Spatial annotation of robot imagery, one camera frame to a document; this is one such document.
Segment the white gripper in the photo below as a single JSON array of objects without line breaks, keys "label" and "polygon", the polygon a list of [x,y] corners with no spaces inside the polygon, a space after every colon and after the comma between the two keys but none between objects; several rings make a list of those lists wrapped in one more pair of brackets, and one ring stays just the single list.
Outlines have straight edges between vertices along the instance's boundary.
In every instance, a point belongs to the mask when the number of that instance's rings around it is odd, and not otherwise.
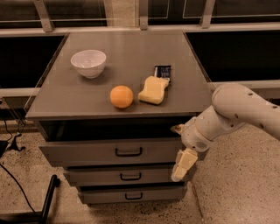
[{"label": "white gripper", "polygon": [[171,131],[181,135],[182,144],[186,147],[178,151],[171,173],[171,180],[179,182],[198,160],[198,152],[207,151],[214,142],[200,134],[196,127],[196,117],[185,124],[172,126]]}]

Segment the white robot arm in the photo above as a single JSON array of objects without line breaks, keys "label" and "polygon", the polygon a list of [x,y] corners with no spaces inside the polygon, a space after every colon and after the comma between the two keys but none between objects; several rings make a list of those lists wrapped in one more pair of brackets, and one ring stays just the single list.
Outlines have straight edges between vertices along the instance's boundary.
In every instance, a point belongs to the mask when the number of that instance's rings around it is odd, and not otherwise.
[{"label": "white robot arm", "polygon": [[201,114],[172,131],[180,134],[185,146],[176,157],[171,180],[179,182],[198,160],[198,154],[212,147],[214,139],[250,124],[280,139],[280,107],[251,89],[236,83],[217,87],[212,104]]}]

